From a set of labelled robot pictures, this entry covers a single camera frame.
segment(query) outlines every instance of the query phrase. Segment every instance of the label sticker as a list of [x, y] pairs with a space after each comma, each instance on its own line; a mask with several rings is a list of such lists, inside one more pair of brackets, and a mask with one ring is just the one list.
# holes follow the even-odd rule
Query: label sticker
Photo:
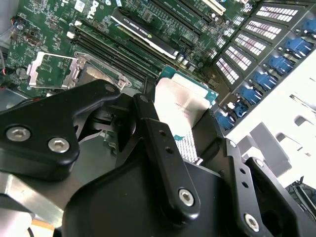
[[79, 12], [82, 13], [84, 7], [85, 7], [84, 2], [82, 2], [82, 1], [80, 1], [80, 0], [77, 0], [76, 5], [75, 5], [75, 9], [76, 9], [77, 11], [79, 11]]
[[122, 2], [120, 0], [117, 0], [117, 5], [122, 6]]

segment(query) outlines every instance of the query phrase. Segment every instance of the capacitor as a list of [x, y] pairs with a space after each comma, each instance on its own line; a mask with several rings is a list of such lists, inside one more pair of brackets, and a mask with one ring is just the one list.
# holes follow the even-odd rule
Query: capacitor
[[188, 63], [189, 63], [189, 61], [188, 61], [188, 59], [186, 59], [186, 58], [182, 61], [182, 65], [183, 65], [183, 66], [186, 66]]
[[17, 68], [15, 70], [15, 73], [17, 74], [19, 79], [27, 79], [27, 78], [29, 78], [29, 76], [27, 75], [27, 72], [26, 72], [26, 70], [24, 68]]
[[178, 56], [178, 58], [177, 58], [177, 61], [178, 61], [179, 63], [181, 63], [183, 60], [184, 60], [184, 55], [183, 55], [183, 54], [180, 54], [180, 55]]
[[197, 68], [196, 65], [194, 65], [193, 63], [189, 63], [189, 65], [187, 66], [188, 70], [190, 72], [194, 72], [195, 69]]

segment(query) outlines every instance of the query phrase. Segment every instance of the vented metal panel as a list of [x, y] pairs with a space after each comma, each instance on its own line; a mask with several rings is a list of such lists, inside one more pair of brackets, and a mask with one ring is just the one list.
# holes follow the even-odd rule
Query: vented metal panel
[[288, 32], [283, 25], [259, 18], [249, 18], [241, 29], [274, 45]]
[[236, 70], [236, 68], [229, 62], [227, 58], [223, 55], [217, 60], [216, 66], [219, 71], [224, 75], [226, 79], [227, 86], [230, 89], [234, 89], [238, 86], [238, 82], [242, 80], [241, 74]]
[[247, 34], [246, 32], [239, 31], [232, 39], [232, 42], [240, 47], [243, 51], [255, 58], [257, 61], [264, 58], [272, 48], [266, 42]]
[[295, 16], [297, 12], [298, 10], [291, 10], [288, 8], [262, 6], [256, 15], [289, 22], [293, 19], [293, 16]]
[[232, 43], [224, 50], [224, 54], [244, 76], [256, 67], [254, 59]]
[[249, 21], [246, 29], [253, 31], [266, 37], [268, 39], [275, 39], [277, 35], [281, 32], [281, 29], [278, 27], [271, 26], [269, 24], [260, 23], [258, 21]]
[[293, 26], [308, 9], [308, 6], [305, 7], [299, 4], [262, 3], [256, 8], [253, 16], [283, 25]]

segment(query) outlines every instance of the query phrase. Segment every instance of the black cable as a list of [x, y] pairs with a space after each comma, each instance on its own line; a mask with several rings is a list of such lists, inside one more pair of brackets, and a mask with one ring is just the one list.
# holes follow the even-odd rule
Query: black cable
[[30, 227], [28, 228], [28, 232], [29, 232], [30, 237], [35, 237], [32, 229]]

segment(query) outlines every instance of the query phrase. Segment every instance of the metal socket bracket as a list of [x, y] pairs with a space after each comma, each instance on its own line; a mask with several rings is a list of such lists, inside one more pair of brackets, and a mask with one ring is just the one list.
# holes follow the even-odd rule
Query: metal socket bracket
[[[59, 58], [68, 58], [71, 59], [71, 65], [70, 65], [70, 74], [66, 76], [65, 80], [63, 81], [63, 84], [61, 86], [48, 86], [48, 85], [39, 85], [38, 84], [38, 76], [39, 73], [37, 72], [38, 67], [42, 64], [42, 61], [44, 59], [44, 56], [53, 56], [53, 57], [59, 57]], [[38, 55], [29, 66], [27, 70], [27, 75], [30, 76], [30, 82], [29, 86], [34, 88], [44, 88], [44, 89], [68, 89], [72, 80], [77, 78], [80, 68], [78, 67], [78, 61], [77, 58], [62, 56], [58, 54], [52, 54], [52, 53], [45, 53], [45, 52], [38, 52]]]
[[[56, 86], [56, 85], [51, 86], [51, 85], [38, 84], [39, 74], [37, 72], [37, 69], [39, 66], [41, 66], [43, 59], [44, 59], [44, 56], [46, 56], [46, 55], [53, 56], [53, 57], [59, 57], [59, 58], [71, 59], [71, 64], [69, 67], [70, 73], [65, 77], [63, 84], [61, 86]], [[95, 58], [91, 55], [88, 55], [85, 53], [79, 53], [79, 52], [75, 52], [75, 57], [76, 58], [67, 57], [67, 56], [58, 55], [58, 54], [38, 52], [36, 60], [33, 61], [32, 64], [30, 64], [28, 66], [27, 75], [30, 76], [29, 86], [34, 87], [34, 88], [42, 88], [42, 89], [64, 89], [64, 90], [67, 90], [67, 89], [73, 88], [76, 86], [77, 82], [79, 81], [78, 76], [79, 76], [80, 72], [84, 69], [86, 63], [90, 63], [92, 66], [93, 66], [93, 63], [97, 63], [97, 64], [101, 65], [102, 67], [116, 73], [119, 76], [118, 82], [111, 80], [110, 83], [115, 85], [121, 91], [123, 90], [123, 88], [125, 86], [127, 86], [127, 87], [132, 86], [132, 83], [124, 75], [115, 71], [109, 65], [106, 65], [105, 63], [101, 62], [97, 58]]]

